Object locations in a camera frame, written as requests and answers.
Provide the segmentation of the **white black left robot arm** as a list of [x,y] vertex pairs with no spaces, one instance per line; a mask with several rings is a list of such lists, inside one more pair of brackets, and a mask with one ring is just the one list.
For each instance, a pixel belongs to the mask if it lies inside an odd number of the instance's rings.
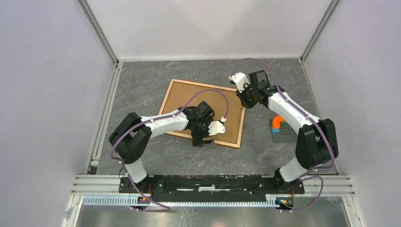
[[152,117],[128,114],[111,134],[109,142],[131,177],[132,189],[141,193],[148,188],[148,174],[141,157],[150,139],[171,131],[189,130],[193,147],[213,144],[214,141],[208,137],[214,114],[205,101],[197,106],[179,107],[170,113]]

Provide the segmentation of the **wooden picture frame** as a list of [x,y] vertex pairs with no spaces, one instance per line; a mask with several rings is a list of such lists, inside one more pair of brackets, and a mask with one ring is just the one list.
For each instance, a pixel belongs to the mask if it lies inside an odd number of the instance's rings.
[[216,145],[240,148],[245,109],[235,94],[236,89],[172,79],[159,114],[167,114],[183,107],[200,115],[202,120],[219,121],[226,117],[224,133],[206,137]]

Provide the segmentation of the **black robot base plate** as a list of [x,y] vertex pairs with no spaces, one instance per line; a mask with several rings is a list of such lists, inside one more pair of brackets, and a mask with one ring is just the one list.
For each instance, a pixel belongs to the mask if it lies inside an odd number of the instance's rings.
[[157,202],[262,202],[266,195],[305,193],[300,180],[281,183],[270,175],[154,175],[136,187],[120,178],[119,193],[136,188]]

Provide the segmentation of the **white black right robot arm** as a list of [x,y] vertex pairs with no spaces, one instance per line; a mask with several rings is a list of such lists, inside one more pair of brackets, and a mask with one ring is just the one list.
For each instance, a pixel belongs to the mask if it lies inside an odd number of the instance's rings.
[[339,155],[335,124],[306,111],[279,85],[271,85],[264,70],[236,73],[229,77],[237,87],[236,95],[243,107],[250,109],[261,104],[278,114],[297,134],[295,157],[274,173],[273,187],[285,193],[292,182],[302,179],[311,171],[334,167]]

